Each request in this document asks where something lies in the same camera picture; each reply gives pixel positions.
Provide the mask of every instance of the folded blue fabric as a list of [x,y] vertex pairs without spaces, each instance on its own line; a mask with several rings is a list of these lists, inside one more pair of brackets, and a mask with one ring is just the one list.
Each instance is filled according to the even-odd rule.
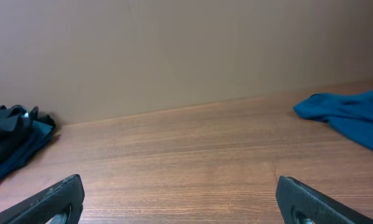
[[0,164],[0,180],[11,172],[27,165],[34,154],[53,138],[53,126],[33,121],[28,139]]
[[294,110],[301,118],[329,122],[347,138],[373,150],[373,90],[349,96],[315,94]]

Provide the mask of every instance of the dark blue cloth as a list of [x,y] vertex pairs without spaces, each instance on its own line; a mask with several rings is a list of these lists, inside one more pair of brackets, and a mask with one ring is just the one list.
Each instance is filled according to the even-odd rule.
[[0,164],[0,180],[11,172],[24,167],[34,154],[53,138],[53,126],[33,121],[32,132],[4,162]]
[[329,122],[347,138],[373,150],[373,90],[348,96],[315,94],[294,110],[301,118]]

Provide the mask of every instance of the clothing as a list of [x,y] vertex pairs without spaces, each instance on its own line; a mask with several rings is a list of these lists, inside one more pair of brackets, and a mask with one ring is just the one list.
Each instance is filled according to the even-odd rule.
[[55,122],[50,116],[37,118],[39,109],[21,105],[0,107],[0,180],[27,165],[52,138]]
[[347,138],[373,150],[373,90],[349,96],[315,94],[294,110],[301,118],[329,122]]

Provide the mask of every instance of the fabric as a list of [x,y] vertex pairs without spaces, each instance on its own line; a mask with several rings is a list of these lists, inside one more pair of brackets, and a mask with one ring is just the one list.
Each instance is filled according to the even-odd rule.
[[294,110],[301,118],[328,122],[347,138],[373,150],[373,90],[349,96],[315,94]]
[[37,118],[38,112],[38,107],[0,107],[0,180],[26,166],[53,138],[54,120],[48,115]]

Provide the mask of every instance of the plain gray wall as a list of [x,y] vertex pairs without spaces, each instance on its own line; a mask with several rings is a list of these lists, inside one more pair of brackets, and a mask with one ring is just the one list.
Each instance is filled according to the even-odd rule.
[[64,123],[373,78],[373,0],[0,0],[0,105]]

